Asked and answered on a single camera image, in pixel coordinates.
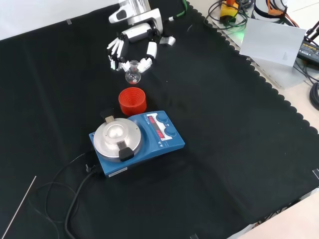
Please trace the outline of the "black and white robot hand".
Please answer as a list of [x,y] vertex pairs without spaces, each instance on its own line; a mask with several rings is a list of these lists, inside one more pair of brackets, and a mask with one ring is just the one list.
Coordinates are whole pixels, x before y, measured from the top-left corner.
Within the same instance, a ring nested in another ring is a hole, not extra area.
[[130,68],[130,62],[126,58],[129,44],[139,40],[148,39],[148,48],[146,56],[137,63],[137,69],[140,73],[148,70],[155,62],[157,56],[158,44],[174,46],[176,39],[173,36],[161,36],[160,31],[154,24],[145,22],[135,25],[121,32],[117,38],[108,44],[106,50],[112,70],[123,70],[127,72]]

